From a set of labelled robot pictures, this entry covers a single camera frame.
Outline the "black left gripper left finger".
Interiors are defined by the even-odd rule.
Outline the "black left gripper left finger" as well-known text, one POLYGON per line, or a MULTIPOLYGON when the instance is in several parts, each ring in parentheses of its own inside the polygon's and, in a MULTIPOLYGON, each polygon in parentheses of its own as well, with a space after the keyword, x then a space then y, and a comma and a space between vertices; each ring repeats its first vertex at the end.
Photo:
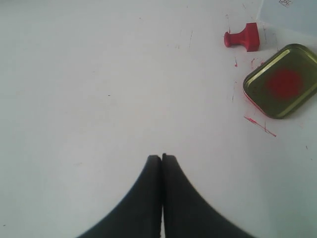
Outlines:
POLYGON ((124 198, 81 238, 159 238, 162 219, 161 158, 150 155, 124 198))

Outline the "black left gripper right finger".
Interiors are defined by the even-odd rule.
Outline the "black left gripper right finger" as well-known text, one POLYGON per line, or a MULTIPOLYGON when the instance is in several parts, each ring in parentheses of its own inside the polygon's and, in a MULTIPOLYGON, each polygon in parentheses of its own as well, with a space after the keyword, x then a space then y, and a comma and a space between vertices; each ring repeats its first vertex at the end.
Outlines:
POLYGON ((163 217, 167 238, 249 238, 195 190, 173 155, 162 155, 163 217))

